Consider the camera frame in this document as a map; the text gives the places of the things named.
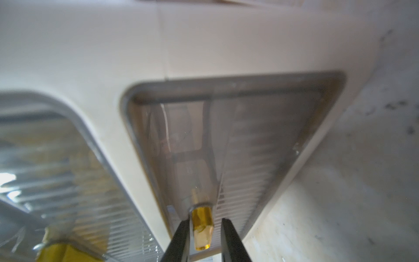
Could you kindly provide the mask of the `beige drawer organizer cabinet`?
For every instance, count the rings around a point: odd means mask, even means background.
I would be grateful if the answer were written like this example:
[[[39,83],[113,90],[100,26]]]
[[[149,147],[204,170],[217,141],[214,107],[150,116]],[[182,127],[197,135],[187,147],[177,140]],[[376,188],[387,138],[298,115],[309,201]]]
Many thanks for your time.
[[[302,168],[370,76],[378,35],[364,20],[300,8],[235,1],[2,1],[1,95],[35,93],[75,111],[115,172],[163,254],[169,231],[123,121],[134,85],[229,76],[340,71],[346,83],[299,159],[252,227]],[[209,207],[194,209],[188,262],[211,249]],[[249,238],[242,238],[242,243]],[[35,262],[103,262],[72,247],[48,248]]]

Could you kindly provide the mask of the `grey translucent drawer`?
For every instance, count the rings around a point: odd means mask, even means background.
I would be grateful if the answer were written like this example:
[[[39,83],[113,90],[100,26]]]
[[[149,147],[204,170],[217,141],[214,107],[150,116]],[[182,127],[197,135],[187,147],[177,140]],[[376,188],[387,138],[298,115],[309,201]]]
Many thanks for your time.
[[[340,97],[340,71],[154,81],[123,96],[123,121],[169,231],[194,209],[244,238]]]
[[[1,95],[1,261],[66,246],[104,262],[163,250],[83,120],[35,93]]]

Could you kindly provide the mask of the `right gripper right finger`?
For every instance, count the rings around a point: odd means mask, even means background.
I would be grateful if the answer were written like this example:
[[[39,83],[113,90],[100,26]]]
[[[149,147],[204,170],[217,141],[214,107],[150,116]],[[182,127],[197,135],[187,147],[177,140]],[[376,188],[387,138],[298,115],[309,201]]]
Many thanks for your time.
[[[252,261],[232,221],[226,218],[222,219],[221,243],[223,262]]]

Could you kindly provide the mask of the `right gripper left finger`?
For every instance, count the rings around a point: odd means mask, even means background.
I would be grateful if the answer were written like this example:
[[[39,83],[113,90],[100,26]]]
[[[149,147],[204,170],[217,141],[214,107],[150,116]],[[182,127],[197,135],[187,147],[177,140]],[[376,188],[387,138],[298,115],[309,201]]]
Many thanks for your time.
[[[190,221],[182,221],[160,262],[187,262],[190,248]]]

